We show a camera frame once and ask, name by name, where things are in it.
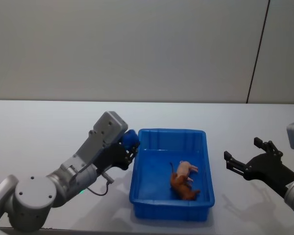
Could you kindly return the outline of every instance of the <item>blue plastic tray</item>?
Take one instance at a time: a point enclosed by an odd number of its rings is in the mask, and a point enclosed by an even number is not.
[[[142,129],[135,158],[129,200],[138,218],[205,221],[215,203],[206,133],[198,130]],[[171,166],[179,162],[198,166],[191,173],[193,189],[201,193],[196,201],[183,201],[170,187]]]

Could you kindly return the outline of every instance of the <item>cable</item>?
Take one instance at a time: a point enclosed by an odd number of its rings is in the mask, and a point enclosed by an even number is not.
[[[88,189],[90,192],[92,192],[94,195],[97,195],[97,196],[104,196],[104,195],[106,195],[106,194],[108,193],[108,185],[109,185],[109,183],[107,182],[107,183],[106,183],[106,192],[104,192],[103,194],[96,193],[96,192],[92,191],[90,188],[87,188],[87,189]]]

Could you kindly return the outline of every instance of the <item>white table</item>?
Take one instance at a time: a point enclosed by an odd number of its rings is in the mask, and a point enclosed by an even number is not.
[[[294,151],[286,126],[294,121],[294,105],[183,104],[0,101],[0,181],[47,175],[85,141],[106,110],[116,111],[130,128],[189,128],[207,134],[216,203],[205,223],[139,220],[128,200],[132,166],[111,169],[114,177],[105,197],[85,192],[53,209],[45,228],[168,234],[293,234],[294,212],[260,181],[245,181],[225,167],[223,152],[248,162],[262,151],[253,138],[272,140],[294,171]],[[98,179],[91,187],[104,190]],[[0,226],[9,226],[7,218]]]

